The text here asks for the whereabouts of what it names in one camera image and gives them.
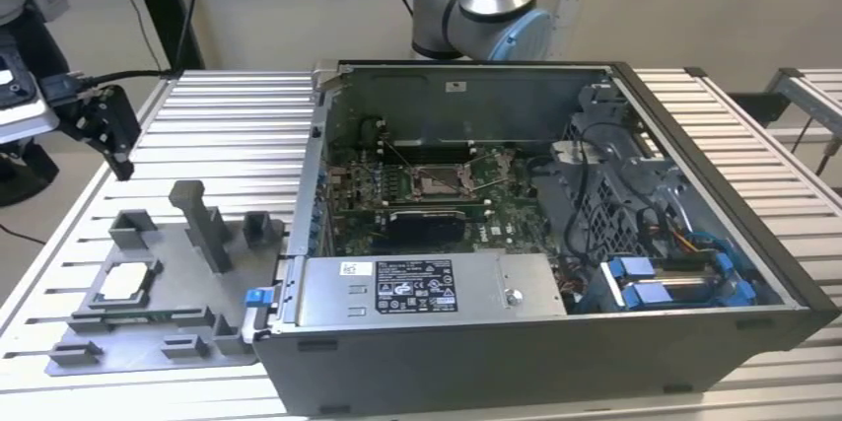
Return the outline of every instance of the white wall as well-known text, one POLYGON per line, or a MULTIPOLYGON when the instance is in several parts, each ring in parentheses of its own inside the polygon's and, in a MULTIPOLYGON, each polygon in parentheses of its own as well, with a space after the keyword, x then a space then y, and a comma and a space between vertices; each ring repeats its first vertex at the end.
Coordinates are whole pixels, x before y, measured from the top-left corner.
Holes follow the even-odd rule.
MULTIPOLYGON (((539 0, 555 10, 557 0, 539 0)), ((212 68, 307 69, 321 58, 405 58, 400 0, 199 0, 193 23, 212 68)))
POLYGON ((568 59, 699 66, 758 90, 776 68, 842 67, 842 0, 583 0, 568 59))

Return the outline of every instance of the blue latch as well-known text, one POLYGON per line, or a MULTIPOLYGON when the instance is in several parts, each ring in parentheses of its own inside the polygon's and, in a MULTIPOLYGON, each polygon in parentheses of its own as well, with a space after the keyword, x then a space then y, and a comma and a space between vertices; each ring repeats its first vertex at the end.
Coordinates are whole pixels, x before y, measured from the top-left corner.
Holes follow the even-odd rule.
POLYGON ((245 292, 245 307, 247 308, 267 308, 272 305, 272 298, 275 291, 263 288, 251 288, 245 292))
POLYGON ((724 253, 720 252, 715 255, 715 263, 724 277, 728 277, 734 272, 734 262, 724 253))
POLYGON ((672 303, 672 297, 660 282, 628 285, 622 290, 622 298, 632 311, 672 303))
POLYGON ((616 256, 608 262, 608 268, 614 278, 639 280, 655 277, 652 262, 644 256, 616 256))

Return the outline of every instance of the aluminum extrusion table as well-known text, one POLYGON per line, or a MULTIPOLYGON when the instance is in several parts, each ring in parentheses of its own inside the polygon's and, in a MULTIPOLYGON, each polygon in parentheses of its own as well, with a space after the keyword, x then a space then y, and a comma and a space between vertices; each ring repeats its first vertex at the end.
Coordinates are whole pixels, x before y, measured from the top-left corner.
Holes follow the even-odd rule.
MULTIPOLYGON (((842 306, 842 200, 708 78, 682 69, 638 73, 842 306)), ((145 208, 157 222, 177 221, 165 196, 174 179, 192 177, 204 181, 207 204, 225 217, 268 210, 291 223, 312 107, 309 73, 188 72, 157 85, 140 112, 133 179, 116 182, 105 167, 94 174, 0 310, 4 419, 291 419, 259 364, 61 378, 45 375, 44 368, 45 352, 64 333, 62 318, 108 252, 106 231, 120 209, 145 208)), ((838 419, 839 413, 842 319, 795 350, 754 357, 704 394, 381 419, 706 421, 838 419)))

